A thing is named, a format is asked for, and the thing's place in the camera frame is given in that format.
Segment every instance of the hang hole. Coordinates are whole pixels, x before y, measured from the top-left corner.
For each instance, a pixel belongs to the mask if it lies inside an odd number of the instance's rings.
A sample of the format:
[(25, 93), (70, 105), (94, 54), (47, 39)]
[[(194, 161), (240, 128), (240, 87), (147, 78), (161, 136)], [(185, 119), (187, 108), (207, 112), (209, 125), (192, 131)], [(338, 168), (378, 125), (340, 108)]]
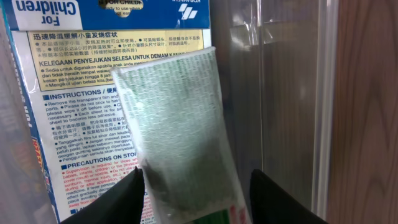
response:
[(129, 16), (132, 10), (141, 10), (144, 7), (141, 0), (98, 0), (98, 5), (103, 9), (113, 10), (122, 18)]

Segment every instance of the wooden surface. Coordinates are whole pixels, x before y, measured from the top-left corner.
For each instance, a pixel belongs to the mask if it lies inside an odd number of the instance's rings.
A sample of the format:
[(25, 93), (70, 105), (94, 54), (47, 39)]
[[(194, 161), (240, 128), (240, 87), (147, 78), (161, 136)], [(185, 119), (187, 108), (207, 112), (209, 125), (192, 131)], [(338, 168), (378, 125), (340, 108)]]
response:
[(398, 223), (398, 1), (339, 14), (328, 221)]

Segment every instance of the kobayashi logo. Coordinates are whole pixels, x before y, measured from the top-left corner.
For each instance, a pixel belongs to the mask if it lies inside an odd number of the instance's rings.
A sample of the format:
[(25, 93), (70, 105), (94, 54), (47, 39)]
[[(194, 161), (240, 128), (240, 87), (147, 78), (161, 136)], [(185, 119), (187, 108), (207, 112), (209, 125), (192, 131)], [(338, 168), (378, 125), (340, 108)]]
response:
[(183, 4), (181, 4), (180, 9), (178, 10), (179, 12), (183, 12), (182, 18), (181, 18), (182, 20), (194, 19), (198, 13), (197, 10), (192, 10), (192, 7), (187, 7), (187, 6), (188, 6), (188, 4), (183, 3)]

